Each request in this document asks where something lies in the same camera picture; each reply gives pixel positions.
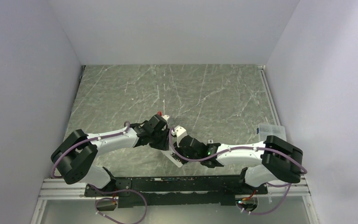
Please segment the white remote control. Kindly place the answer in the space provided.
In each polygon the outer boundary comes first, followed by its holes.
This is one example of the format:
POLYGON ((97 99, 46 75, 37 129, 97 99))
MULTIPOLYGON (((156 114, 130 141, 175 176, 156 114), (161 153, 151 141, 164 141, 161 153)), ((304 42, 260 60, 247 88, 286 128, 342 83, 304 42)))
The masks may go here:
POLYGON ((183 166, 182 161, 172 150, 161 151, 161 153, 167 157, 173 164, 175 164, 178 168, 183 166))

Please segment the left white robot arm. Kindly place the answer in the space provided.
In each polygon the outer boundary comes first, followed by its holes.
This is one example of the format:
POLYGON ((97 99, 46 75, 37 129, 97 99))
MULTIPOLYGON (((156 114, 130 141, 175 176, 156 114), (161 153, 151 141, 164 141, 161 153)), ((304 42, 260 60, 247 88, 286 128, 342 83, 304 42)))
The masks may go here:
POLYGON ((116 178, 107 169, 93 164, 97 156, 119 149, 149 146, 168 150, 168 115, 157 113, 142 123, 125 121, 119 130, 105 133, 73 131, 51 154, 52 178, 62 178, 68 185, 83 182, 97 188, 103 196, 111 195, 116 178))

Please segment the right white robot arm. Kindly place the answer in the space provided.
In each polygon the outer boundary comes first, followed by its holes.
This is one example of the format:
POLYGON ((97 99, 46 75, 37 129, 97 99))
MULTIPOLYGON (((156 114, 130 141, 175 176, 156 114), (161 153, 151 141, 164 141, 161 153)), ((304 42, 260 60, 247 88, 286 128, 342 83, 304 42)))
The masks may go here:
POLYGON ((175 155, 184 161, 208 168, 243 165, 238 187, 244 194, 270 181, 299 183, 301 175, 307 173, 302 165, 303 151, 274 135, 247 145, 204 144, 189 135, 178 138, 172 134, 168 142, 175 155))

